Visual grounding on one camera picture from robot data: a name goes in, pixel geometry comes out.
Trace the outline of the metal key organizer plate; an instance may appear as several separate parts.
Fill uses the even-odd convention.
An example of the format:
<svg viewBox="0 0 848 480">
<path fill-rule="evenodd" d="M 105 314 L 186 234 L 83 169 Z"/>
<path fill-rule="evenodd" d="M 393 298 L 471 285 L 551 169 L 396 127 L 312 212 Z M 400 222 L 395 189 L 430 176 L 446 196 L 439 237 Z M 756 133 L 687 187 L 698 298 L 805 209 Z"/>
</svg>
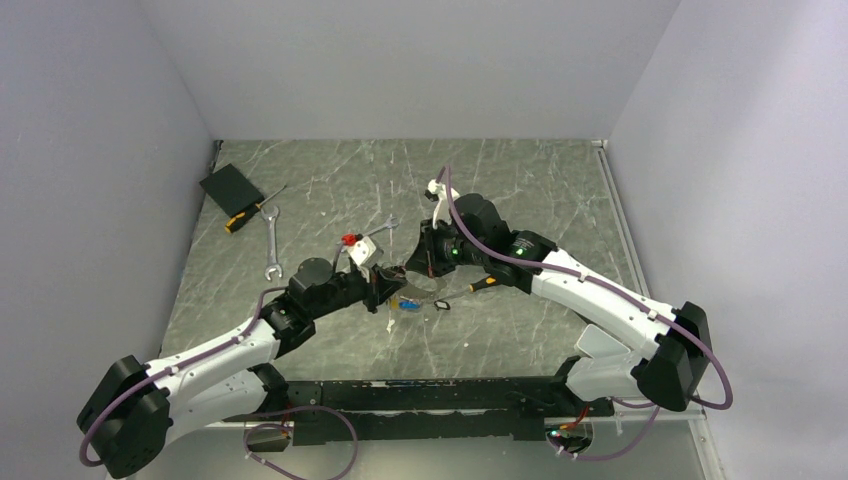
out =
<svg viewBox="0 0 848 480">
<path fill-rule="evenodd" d="M 441 278 L 411 277 L 407 280 L 407 285 L 397 292 L 397 295 L 404 301 L 426 303 L 435 300 L 445 288 L 445 285 L 446 283 Z"/>
</svg>

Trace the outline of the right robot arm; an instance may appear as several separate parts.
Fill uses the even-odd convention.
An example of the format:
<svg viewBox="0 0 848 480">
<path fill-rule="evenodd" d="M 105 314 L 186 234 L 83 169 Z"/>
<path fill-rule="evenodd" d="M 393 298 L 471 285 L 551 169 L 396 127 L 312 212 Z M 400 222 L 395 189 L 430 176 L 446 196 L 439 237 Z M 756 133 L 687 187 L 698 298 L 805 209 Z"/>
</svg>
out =
<svg viewBox="0 0 848 480">
<path fill-rule="evenodd" d="M 420 223 L 407 270 L 439 278 L 479 267 L 485 276 L 471 290 L 506 286 L 563 305 L 598 336 L 599 347 L 564 362 L 563 380 L 550 391 L 557 411 L 574 415 L 600 398 L 643 398 L 681 412 L 694 401 L 711 346 L 699 306 L 674 308 L 607 279 L 553 241 L 510 229 L 479 194 L 446 194 L 435 185 L 425 196 L 434 211 Z"/>
</svg>

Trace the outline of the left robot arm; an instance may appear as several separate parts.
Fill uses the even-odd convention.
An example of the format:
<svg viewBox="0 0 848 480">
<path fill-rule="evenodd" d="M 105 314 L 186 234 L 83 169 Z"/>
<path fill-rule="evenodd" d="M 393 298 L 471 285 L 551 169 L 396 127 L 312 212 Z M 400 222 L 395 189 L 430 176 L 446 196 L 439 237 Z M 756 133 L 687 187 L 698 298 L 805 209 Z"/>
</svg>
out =
<svg viewBox="0 0 848 480">
<path fill-rule="evenodd" d="M 262 291 L 254 313 L 232 330 L 169 357 L 114 362 L 77 417 L 80 462 L 125 478 L 209 423 L 279 417 L 289 385 L 273 361 L 310 339 L 317 319 L 356 303 L 374 313 L 406 284 L 402 266 L 344 272 L 310 258 L 287 286 Z"/>
</svg>

